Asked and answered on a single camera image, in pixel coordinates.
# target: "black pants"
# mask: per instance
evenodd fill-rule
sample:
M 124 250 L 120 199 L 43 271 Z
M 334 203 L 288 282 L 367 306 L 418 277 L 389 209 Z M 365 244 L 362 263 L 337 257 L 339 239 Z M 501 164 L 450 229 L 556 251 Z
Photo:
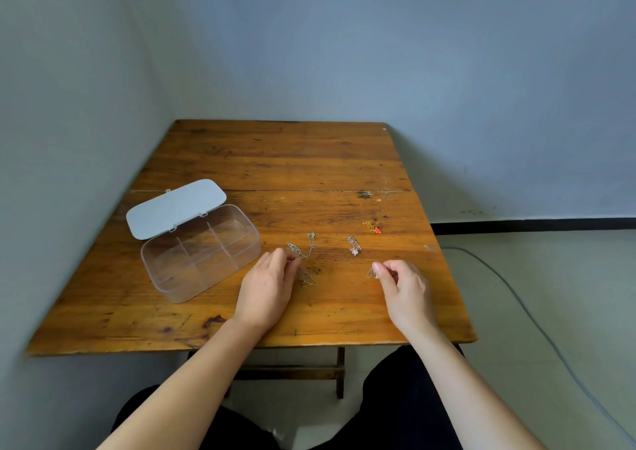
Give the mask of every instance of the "black pants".
M 133 396 L 117 415 L 113 431 L 157 388 Z M 219 407 L 200 448 L 279 450 L 271 433 L 225 407 Z M 461 449 L 435 386 L 412 347 L 402 346 L 371 371 L 362 387 L 360 411 L 315 450 L 354 448 Z

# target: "table top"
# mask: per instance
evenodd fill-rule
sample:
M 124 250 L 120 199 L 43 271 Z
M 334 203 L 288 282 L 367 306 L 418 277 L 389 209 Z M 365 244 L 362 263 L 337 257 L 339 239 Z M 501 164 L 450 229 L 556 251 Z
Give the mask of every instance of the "table top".
M 431 281 L 435 314 L 453 342 L 476 333 L 389 129 L 380 123 L 176 121 L 141 169 L 33 335 L 32 355 L 199 348 L 234 313 L 252 264 L 173 304 L 141 261 L 131 207 L 210 178 L 260 232 L 263 251 L 292 242 L 317 286 L 297 281 L 289 307 L 260 346 L 405 342 L 387 314 L 372 261 L 415 262 Z M 377 221 L 381 234 L 364 221 Z M 347 236 L 362 247 L 354 257 Z

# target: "gray floor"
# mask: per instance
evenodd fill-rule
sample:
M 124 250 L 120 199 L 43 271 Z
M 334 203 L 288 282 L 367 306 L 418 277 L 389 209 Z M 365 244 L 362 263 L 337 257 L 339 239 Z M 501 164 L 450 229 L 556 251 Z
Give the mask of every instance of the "gray floor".
M 636 435 L 636 231 L 445 236 L 486 260 L 610 413 Z M 584 396 L 505 285 L 479 262 L 445 250 L 480 336 L 468 360 L 521 419 L 554 449 L 631 446 Z M 345 399 L 333 382 L 236 382 L 226 404 L 273 430 L 286 449 L 332 436 L 360 403 L 366 374 L 391 347 L 349 348 Z M 252 362 L 330 363 L 335 350 L 257 350 Z

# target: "cable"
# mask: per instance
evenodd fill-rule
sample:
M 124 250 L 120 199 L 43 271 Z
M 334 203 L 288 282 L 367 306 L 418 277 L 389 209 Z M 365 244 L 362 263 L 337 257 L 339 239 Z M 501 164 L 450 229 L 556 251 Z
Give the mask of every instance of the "cable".
M 627 441 L 629 441 L 629 443 L 636 448 L 636 440 L 634 440 L 634 438 L 627 433 L 627 430 L 625 430 L 620 423 L 618 423 L 615 418 L 606 410 L 606 408 L 601 404 L 601 402 L 599 402 L 596 397 L 594 395 L 592 395 L 592 392 L 590 390 L 588 390 L 588 387 L 585 386 L 585 384 L 581 381 L 581 379 L 579 378 L 579 376 L 574 372 L 574 369 L 572 368 L 572 366 L 570 365 L 569 361 L 567 360 L 567 358 L 565 357 L 565 355 L 561 352 L 561 350 L 559 349 L 559 347 L 557 346 L 557 344 L 554 342 L 554 340 L 552 340 L 552 338 L 545 332 L 545 330 L 541 327 L 541 325 L 539 325 L 539 323 L 537 322 L 536 319 L 534 319 L 534 317 L 532 316 L 532 314 L 530 313 L 530 311 L 528 310 L 528 307 L 525 305 L 525 303 L 521 300 L 521 298 L 519 297 L 519 294 L 516 293 L 516 291 L 514 291 L 513 287 L 510 285 L 510 283 L 508 283 L 508 281 L 505 280 L 505 278 L 499 274 L 499 272 L 497 272 L 496 269 L 494 269 L 491 265 L 489 265 L 486 261 L 484 261 L 481 257 L 473 254 L 472 252 L 470 252 L 467 249 L 464 248 L 458 248 L 455 246 L 448 246 L 448 247 L 442 247 L 441 249 L 453 249 L 456 251 L 461 251 L 461 252 L 465 252 L 466 254 L 468 254 L 469 256 L 474 257 L 477 261 L 481 262 L 484 266 L 486 266 L 488 269 L 490 269 L 493 273 L 495 273 L 495 275 L 501 279 L 501 281 L 507 286 L 508 289 L 510 289 L 510 292 L 513 294 L 514 298 L 517 300 L 517 302 L 519 303 L 519 305 L 521 306 L 521 309 L 523 310 L 523 312 L 528 315 L 528 317 L 530 318 L 530 321 L 532 321 L 532 323 L 537 327 L 537 329 L 541 332 L 541 334 L 543 334 L 544 338 L 546 339 L 546 341 L 548 343 L 550 343 L 550 346 L 552 346 L 552 349 L 555 350 L 556 355 L 559 357 L 559 359 L 561 360 L 561 362 L 563 363 L 563 365 L 565 366 L 565 369 L 567 369 L 567 372 L 570 374 L 570 376 L 572 377 L 572 379 L 575 381 L 575 383 L 578 385 L 578 387 L 581 389 L 582 392 L 584 392 L 585 396 L 587 396 L 587 398 L 589 398 L 592 403 L 594 403 L 594 406 L 596 406 L 596 408 L 599 409 L 599 411 L 603 414 L 603 416 L 605 416 L 605 418 L 607 418 L 611 423 L 614 424 L 614 426 L 616 427 L 616 429 L 625 437 L 625 439 L 627 439 Z

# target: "plastic storage box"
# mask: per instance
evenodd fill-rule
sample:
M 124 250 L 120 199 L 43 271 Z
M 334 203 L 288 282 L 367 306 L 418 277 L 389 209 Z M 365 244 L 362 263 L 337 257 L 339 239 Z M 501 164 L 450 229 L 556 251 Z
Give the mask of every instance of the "plastic storage box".
M 172 192 L 187 189 L 193 184 Z M 176 214 L 178 211 L 174 208 L 174 201 L 178 200 L 179 204 L 183 205 L 184 198 L 191 199 L 189 202 L 192 204 L 191 207 L 200 205 L 203 199 L 210 199 L 209 192 L 205 192 L 205 189 L 206 187 L 200 184 L 199 190 L 204 191 L 203 198 L 196 194 L 195 197 L 191 197 L 187 190 L 184 190 L 180 197 L 175 197 L 173 194 L 170 196 L 173 201 L 169 201 L 167 206 L 165 201 L 160 201 L 164 203 L 163 207 L 161 204 L 154 203 L 154 206 L 142 208 L 143 211 L 138 210 L 137 217 L 143 215 L 148 217 L 148 214 L 166 211 Z M 219 199 L 205 200 L 205 204 L 209 206 L 217 200 Z M 135 215 L 133 214 L 132 217 L 127 215 L 127 219 L 135 235 L 133 229 Z M 143 218 L 143 222 L 146 224 L 147 219 Z M 153 237 L 141 248 L 141 259 L 155 287 L 172 302 L 183 302 L 230 276 L 255 260 L 260 253 L 259 234 L 254 224 L 238 207 L 223 205 L 207 213 L 199 213 L 193 219 Z

